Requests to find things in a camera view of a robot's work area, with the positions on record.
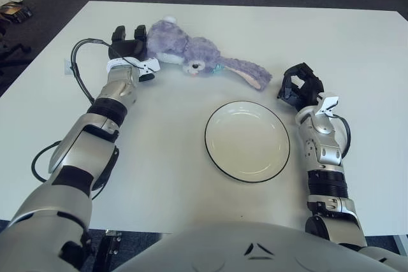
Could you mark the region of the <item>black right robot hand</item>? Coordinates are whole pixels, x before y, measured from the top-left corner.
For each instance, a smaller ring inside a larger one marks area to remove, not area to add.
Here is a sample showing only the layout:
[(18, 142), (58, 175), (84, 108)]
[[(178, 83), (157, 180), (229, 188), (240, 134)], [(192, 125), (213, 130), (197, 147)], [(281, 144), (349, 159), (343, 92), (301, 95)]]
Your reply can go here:
[[(297, 76), (303, 81), (301, 87), (291, 81), (293, 76)], [(300, 111), (306, 106), (317, 105), (318, 94), (322, 92), (324, 92), (323, 83), (313, 73), (313, 70), (303, 62), (285, 71), (277, 98)]]

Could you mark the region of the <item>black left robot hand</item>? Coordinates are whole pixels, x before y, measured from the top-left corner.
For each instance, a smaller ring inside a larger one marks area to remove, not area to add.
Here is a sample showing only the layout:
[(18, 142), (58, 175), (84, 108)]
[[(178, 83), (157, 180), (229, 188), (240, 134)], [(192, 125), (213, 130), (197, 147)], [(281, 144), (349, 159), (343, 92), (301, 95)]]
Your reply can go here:
[(108, 50), (109, 59), (132, 57), (140, 62), (147, 60), (147, 31), (145, 25), (139, 25), (133, 39), (126, 39), (124, 25), (116, 27), (112, 33), (112, 44)]

